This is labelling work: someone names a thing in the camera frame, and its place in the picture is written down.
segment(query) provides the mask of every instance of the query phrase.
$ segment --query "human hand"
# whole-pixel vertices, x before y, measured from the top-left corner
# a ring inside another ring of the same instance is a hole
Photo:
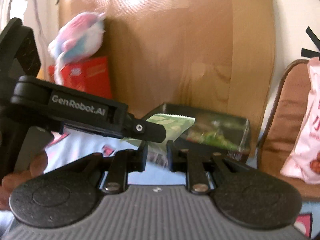
[[[33,159],[28,171],[6,175],[0,185],[0,210],[10,210],[9,196],[11,192],[23,182],[42,175],[47,165],[48,157],[43,151]]]

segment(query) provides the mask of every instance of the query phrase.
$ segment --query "stuffed animal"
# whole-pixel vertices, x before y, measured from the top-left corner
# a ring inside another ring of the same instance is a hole
[[[58,85],[63,85],[60,70],[65,64],[88,58],[100,48],[104,18],[104,13],[80,13],[63,26],[50,43],[48,51],[56,61],[54,79]]]

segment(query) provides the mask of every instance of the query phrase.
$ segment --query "green snack bag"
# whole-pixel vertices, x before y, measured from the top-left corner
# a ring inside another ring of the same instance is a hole
[[[194,117],[174,114],[154,114],[147,119],[148,122],[163,125],[167,132],[167,136],[162,143],[148,142],[147,160],[166,167],[168,165],[167,141],[175,141],[184,131],[195,123],[195,120]],[[123,140],[135,146],[139,146],[141,143],[141,141],[137,139],[124,138]]]

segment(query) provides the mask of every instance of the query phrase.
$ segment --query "red box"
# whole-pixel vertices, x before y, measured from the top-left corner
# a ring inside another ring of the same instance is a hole
[[[49,66],[51,82],[54,82],[53,73],[54,66]],[[65,87],[112,99],[107,57],[67,64],[60,73]]]

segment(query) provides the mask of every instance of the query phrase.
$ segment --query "pink snack bag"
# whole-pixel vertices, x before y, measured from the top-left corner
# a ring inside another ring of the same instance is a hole
[[[307,111],[303,117],[295,146],[280,173],[320,184],[320,61],[312,58],[308,63],[311,89]]]

